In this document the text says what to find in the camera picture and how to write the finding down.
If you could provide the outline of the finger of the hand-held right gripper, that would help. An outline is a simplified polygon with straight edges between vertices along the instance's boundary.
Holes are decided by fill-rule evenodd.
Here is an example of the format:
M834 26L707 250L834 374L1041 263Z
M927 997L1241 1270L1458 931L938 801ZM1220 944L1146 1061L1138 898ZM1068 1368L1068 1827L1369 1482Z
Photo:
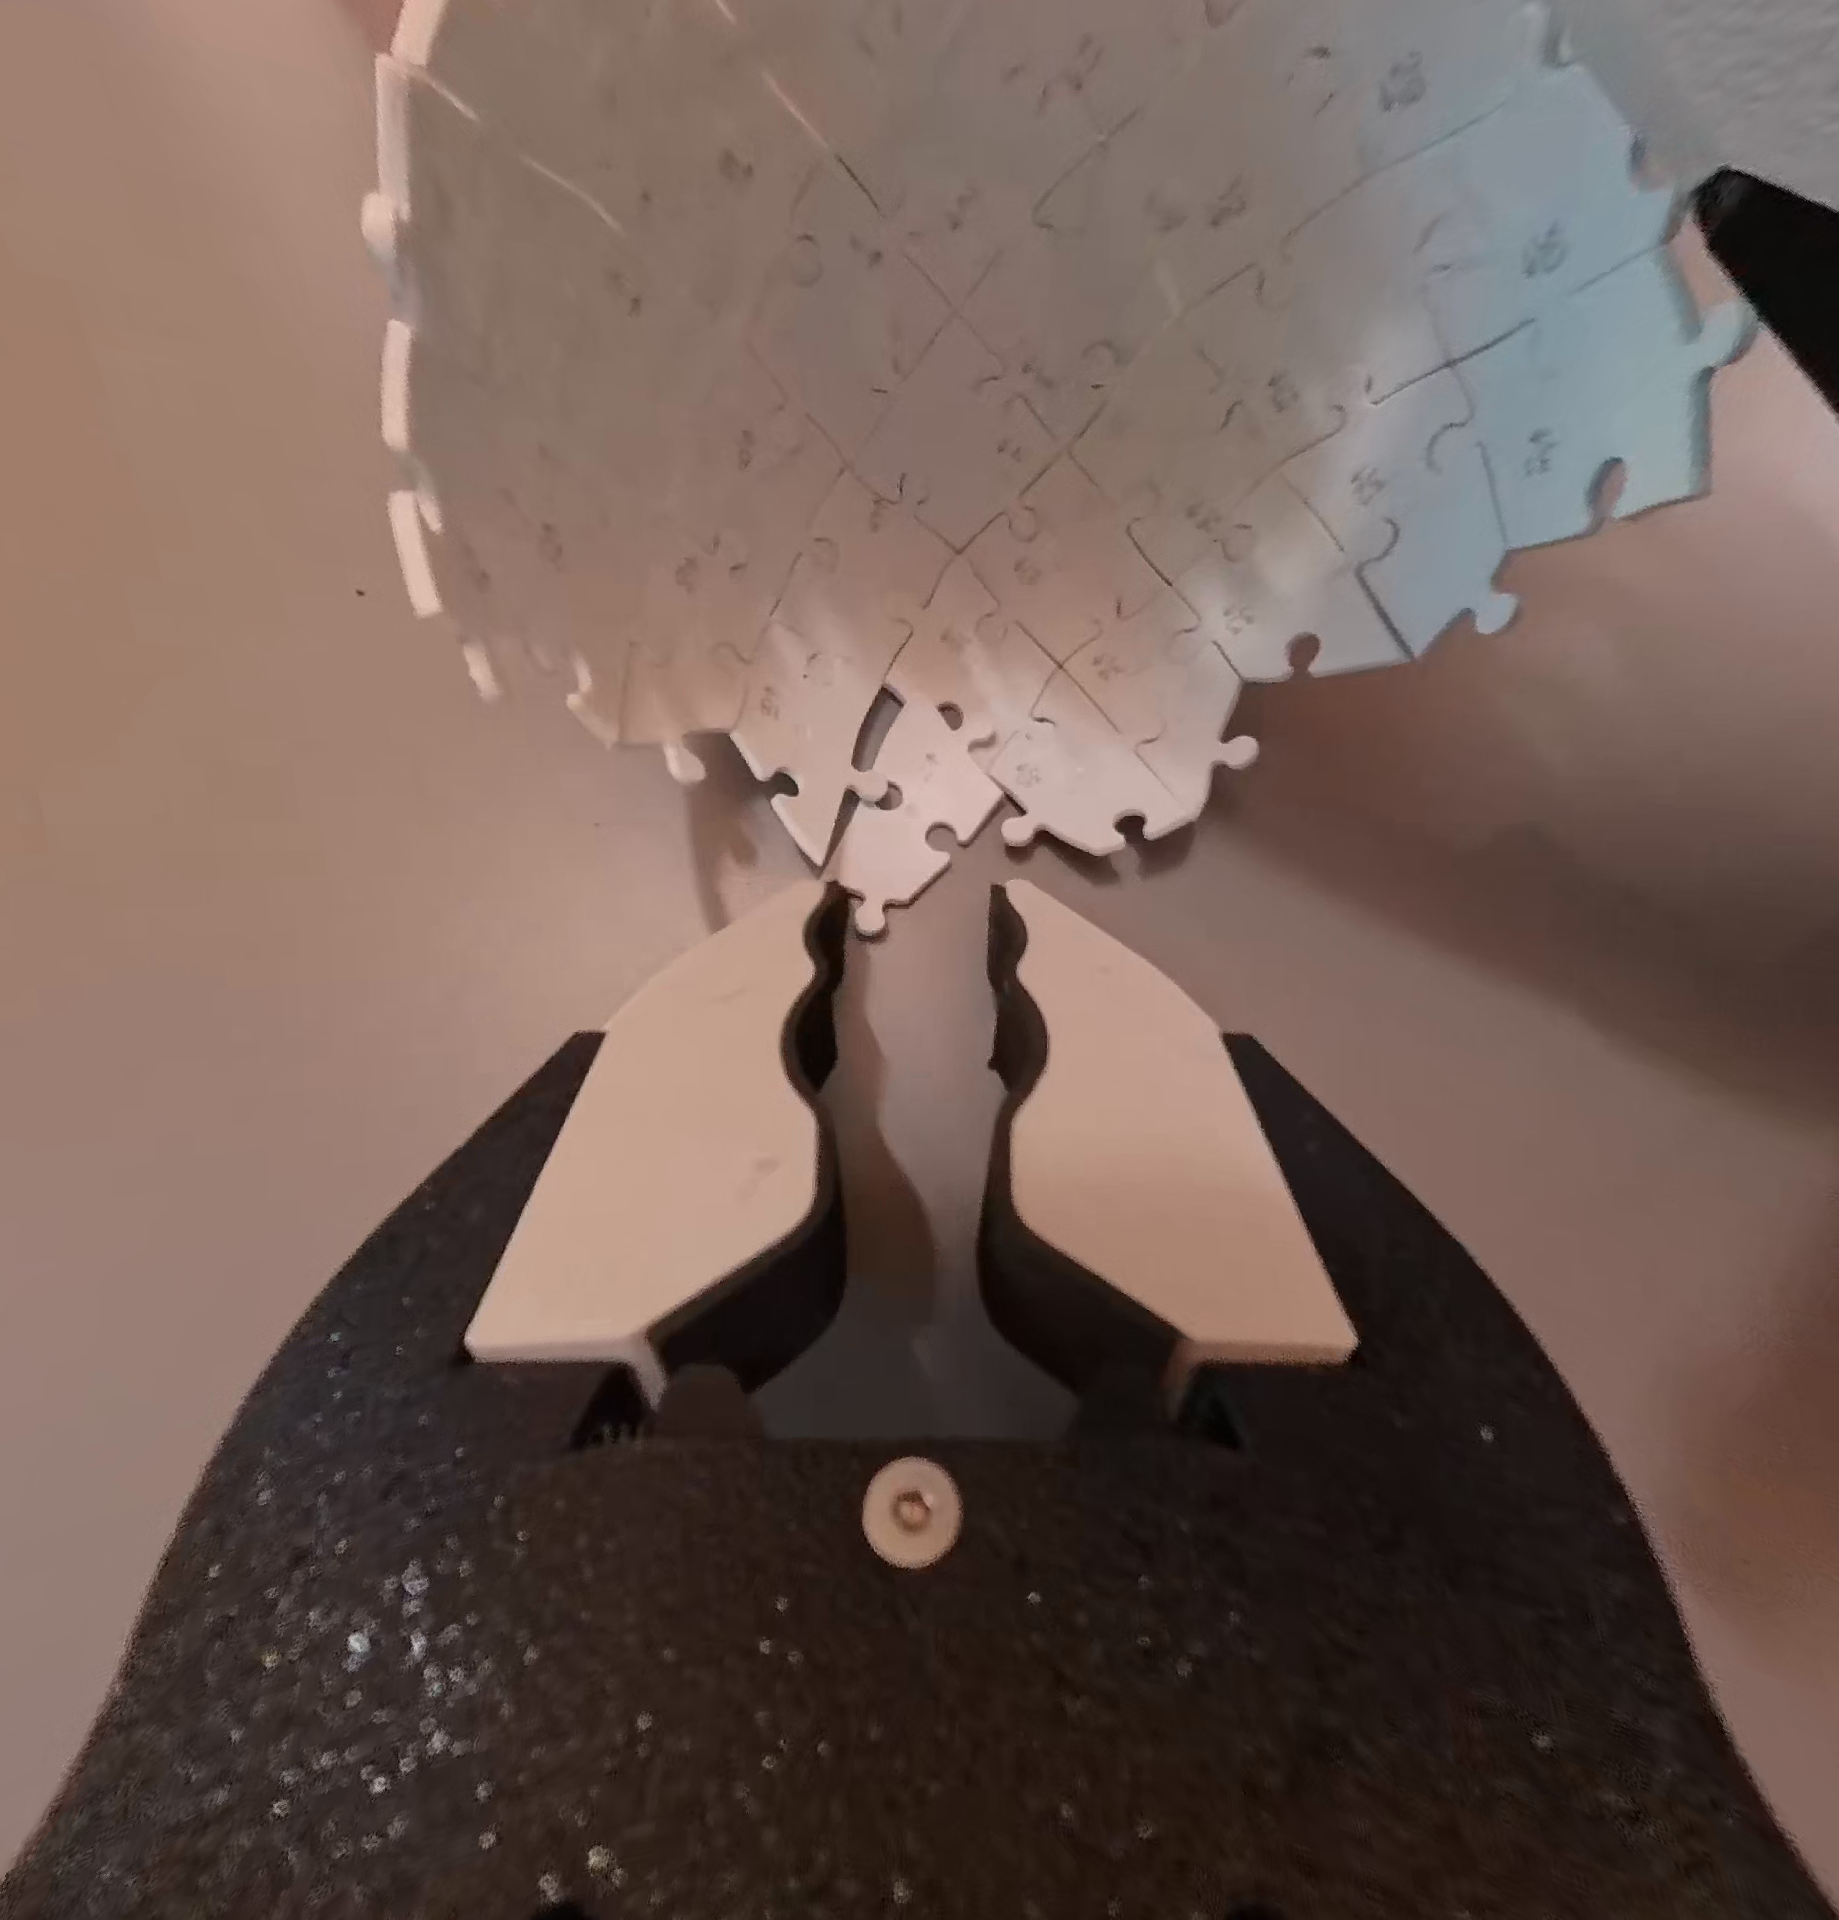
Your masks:
M1839 0L1554 0L1553 12L1839 419Z

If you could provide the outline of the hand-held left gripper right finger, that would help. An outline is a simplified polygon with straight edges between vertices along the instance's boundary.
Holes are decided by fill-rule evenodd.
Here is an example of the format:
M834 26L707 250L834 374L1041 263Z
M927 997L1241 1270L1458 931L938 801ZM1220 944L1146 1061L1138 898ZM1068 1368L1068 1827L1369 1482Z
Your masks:
M1212 1368L1340 1368L1359 1333L1220 1023L1030 879L989 894L989 1322L1072 1397L1179 1411Z

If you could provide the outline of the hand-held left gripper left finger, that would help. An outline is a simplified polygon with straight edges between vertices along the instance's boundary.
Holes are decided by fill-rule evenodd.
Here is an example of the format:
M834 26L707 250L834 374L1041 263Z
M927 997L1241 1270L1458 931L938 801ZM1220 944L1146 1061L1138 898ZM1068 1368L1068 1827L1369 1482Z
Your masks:
M662 1402L688 1368L752 1393L823 1338L839 966L845 898L798 879L618 1005L464 1322L473 1365L609 1365Z

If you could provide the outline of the single white jigsaw piece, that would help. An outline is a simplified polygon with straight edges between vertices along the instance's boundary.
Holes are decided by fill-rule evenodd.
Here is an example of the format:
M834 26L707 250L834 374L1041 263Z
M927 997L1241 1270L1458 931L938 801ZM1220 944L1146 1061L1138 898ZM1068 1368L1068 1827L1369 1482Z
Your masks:
M934 700L896 700L872 771L888 793L853 806L827 859L827 879L853 902L860 939L882 939L888 909L912 906L948 867L934 834L964 848L1004 806L969 734L948 729Z

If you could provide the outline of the partly built puzzle ball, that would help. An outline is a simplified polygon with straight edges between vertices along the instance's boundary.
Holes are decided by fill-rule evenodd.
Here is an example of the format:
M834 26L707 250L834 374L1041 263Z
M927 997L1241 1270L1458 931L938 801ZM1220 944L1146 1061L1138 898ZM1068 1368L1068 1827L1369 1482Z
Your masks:
M411 608L823 870L896 700L1009 843L1189 829L1298 650L1698 497L1751 340L1547 5L401 5L374 108Z

